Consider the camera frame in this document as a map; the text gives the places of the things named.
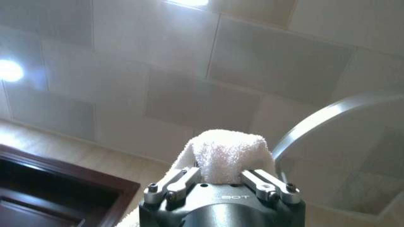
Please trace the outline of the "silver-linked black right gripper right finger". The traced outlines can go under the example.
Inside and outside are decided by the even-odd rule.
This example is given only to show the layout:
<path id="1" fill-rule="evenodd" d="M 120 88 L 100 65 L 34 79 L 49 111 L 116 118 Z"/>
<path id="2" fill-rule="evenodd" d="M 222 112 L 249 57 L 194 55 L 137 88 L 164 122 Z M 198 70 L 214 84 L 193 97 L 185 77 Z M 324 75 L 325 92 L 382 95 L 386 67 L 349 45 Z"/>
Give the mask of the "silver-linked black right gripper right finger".
<path id="1" fill-rule="evenodd" d="M 282 182 L 264 170 L 242 170 L 240 179 L 260 200 L 280 199 L 282 203 L 300 203 L 300 190 L 296 185 Z"/>

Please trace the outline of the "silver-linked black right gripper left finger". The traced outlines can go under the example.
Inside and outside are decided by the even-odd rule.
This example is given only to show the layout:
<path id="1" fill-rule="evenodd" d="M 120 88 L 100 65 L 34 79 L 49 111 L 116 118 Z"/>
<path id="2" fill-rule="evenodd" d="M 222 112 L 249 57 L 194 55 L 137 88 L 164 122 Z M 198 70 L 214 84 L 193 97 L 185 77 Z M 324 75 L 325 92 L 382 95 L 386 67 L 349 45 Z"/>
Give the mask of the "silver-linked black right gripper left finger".
<path id="1" fill-rule="evenodd" d="M 144 189 L 144 202 L 160 204 L 165 199 L 168 203 L 176 203 L 185 199 L 186 190 L 201 178 L 198 167 L 170 170 L 162 179 L 150 183 Z"/>

